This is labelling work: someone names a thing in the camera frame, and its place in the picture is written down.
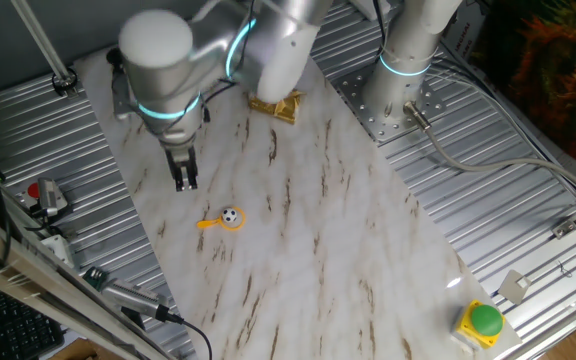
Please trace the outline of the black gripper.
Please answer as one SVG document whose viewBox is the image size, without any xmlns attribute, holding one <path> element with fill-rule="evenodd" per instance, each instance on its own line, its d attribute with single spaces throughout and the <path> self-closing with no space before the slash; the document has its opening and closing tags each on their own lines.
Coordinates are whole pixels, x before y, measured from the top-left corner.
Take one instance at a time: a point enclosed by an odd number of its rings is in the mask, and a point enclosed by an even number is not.
<svg viewBox="0 0 576 360">
<path fill-rule="evenodd" d="M 185 190 L 187 175 L 188 187 L 192 190 L 197 189 L 198 167 L 194 142 L 188 141 L 182 144 L 164 143 L 163 149 L 166 154 L 169 169 L 174 173 L 176 191 L 182 192 Z"/>
</svg>

